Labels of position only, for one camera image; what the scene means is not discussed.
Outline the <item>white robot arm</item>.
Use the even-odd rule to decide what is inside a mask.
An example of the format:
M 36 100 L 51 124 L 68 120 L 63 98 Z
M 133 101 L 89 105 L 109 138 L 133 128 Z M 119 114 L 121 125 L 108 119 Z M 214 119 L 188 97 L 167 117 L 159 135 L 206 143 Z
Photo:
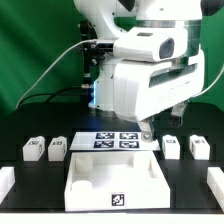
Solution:
M 87 61 L 100 66 L 90 107 L 136 123 L 155 139 L 153 117 L 169 109 L 178 127 L 204 85 L 201 22 L 224 0 L 73 0 L 95 32 Z

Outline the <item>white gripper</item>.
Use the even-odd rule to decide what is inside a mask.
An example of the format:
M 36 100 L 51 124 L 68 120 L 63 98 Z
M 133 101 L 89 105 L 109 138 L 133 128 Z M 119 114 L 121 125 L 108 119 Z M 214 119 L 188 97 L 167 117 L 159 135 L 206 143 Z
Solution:
M 144 63 L 123 60 L 114 72 L 113 107 L 124 120 L 139 122 L 143 141 L 154 140 L 152 121 L 146 119 L 172 107 L 169 125 L 179 128 L 187 102 L 204 85 L 204 53 L 189 58 L 185 68 L 172 69 L 170 61 Z

